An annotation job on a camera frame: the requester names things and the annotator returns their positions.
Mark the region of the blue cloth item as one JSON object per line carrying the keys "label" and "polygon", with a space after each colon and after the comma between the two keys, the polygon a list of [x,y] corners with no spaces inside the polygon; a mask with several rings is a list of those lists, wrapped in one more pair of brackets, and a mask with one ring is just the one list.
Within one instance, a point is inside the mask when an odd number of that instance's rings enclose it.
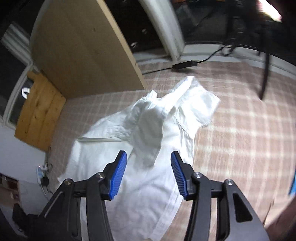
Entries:
{"label": "blue cloth item", "polygon": [[295,180],[296,177],[295,177],[295,175],[296,175],[296,172],[294,171],[292,181],[291,181],[291,184],[290,184],[290,188],[289,188],[289,191],[288,191],[289,196],[293,196],[296,193],[296,180]]}

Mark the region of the black tripod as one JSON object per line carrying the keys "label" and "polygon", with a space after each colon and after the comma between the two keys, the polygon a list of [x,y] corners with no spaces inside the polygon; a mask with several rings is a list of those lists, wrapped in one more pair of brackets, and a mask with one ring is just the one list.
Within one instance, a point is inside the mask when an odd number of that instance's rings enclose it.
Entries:
{"label": "black tripod", "polygon": [[227,22],[225,42],[220,53],[229,56],[246,39],[258,37],[257,54],[265,53],[263,78],[259,99],[263,100],[271,59],[273,23],[281,23],[281,15],[269,1],[226,1]]}

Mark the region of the plaid beige rug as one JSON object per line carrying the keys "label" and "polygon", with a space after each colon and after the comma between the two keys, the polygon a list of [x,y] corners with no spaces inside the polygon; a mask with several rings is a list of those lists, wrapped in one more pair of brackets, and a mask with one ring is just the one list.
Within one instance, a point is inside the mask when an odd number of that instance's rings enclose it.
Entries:
{"label": "plaid beige rug", "polygon": [[148,75],[147,90],[67,100],[51,145],[49,190],[58,186],[74,140],[100,118],[151,89],[162,97],[185,76],[195,75],[221,101],[211,123],[196,134],[194,169],[209,179],[234,180],[269,227],[293,199],[288,193],[295,175],[295,79],[270,72],[260,100],[262,72],[245,62],[206,62],[179,73]]}

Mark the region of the white door frame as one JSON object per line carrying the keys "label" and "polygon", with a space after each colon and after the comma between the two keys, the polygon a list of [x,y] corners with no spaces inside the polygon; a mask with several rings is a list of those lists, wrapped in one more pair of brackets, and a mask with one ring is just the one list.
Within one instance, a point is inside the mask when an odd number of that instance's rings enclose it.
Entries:
{"label": "white door frame", "polygon": [[170,1],[140,0],[142,8],[151,21],[158,37],[171,59],[180,59],[185,41],[178,18]]}

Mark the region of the knotty pine wood panel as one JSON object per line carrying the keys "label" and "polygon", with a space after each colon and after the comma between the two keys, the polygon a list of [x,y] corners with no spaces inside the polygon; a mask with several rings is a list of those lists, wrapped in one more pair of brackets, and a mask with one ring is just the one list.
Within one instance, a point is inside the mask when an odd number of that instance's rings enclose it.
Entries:
{"label": "knotty pine wood panel", "polygon": [[48,151],[66,98],[42,73],[29,71],[32,88],[20,112],[15,137],[41,151]]}

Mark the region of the black power adapter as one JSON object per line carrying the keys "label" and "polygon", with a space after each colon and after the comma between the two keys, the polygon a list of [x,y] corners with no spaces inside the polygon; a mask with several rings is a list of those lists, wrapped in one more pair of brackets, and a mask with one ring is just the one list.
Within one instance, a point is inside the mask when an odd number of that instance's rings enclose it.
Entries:
{"label": "black power adapter", "polygon": [[184,69],[184,68],[197,66],[197,64],[198,63],[196,61],[190,60],[190,61],[176,63],[176,64],[172,65],[172,68],[175,70],[180,70],[180,69]]}

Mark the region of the white power strip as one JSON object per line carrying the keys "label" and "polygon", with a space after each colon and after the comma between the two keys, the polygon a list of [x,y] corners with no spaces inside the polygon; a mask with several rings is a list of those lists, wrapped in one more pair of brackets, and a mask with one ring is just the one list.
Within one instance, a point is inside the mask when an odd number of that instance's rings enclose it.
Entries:
{"label": "white power strip", "polygon": [[46,165],[36,166],[37,182],[39,185],[45,187],[49,185],[48,173],[49,171]]}

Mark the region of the white shirt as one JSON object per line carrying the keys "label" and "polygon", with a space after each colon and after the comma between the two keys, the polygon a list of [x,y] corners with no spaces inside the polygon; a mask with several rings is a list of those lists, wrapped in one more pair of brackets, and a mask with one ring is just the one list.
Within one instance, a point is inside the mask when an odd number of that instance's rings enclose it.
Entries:
{"label": "white shirt", "polygon": [[171,153],[178,151],[184,162],[193,163],[195,135],[210,123],[219,102],[194,76],[161,98],[151,91],[78,137],[58,180],[88,179],[125,151],[119,192],[106,204],[113,238],[161,240],[182,203]]}

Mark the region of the light plywood board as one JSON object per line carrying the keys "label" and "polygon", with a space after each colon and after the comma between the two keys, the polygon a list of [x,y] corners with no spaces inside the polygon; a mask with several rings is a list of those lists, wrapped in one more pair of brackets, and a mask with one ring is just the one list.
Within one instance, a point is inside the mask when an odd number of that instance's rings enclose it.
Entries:
{"label": "light plywood board", "polygon": [[45,1],[30,51],[37,68],[66,98],[147,86],[104,1]]}

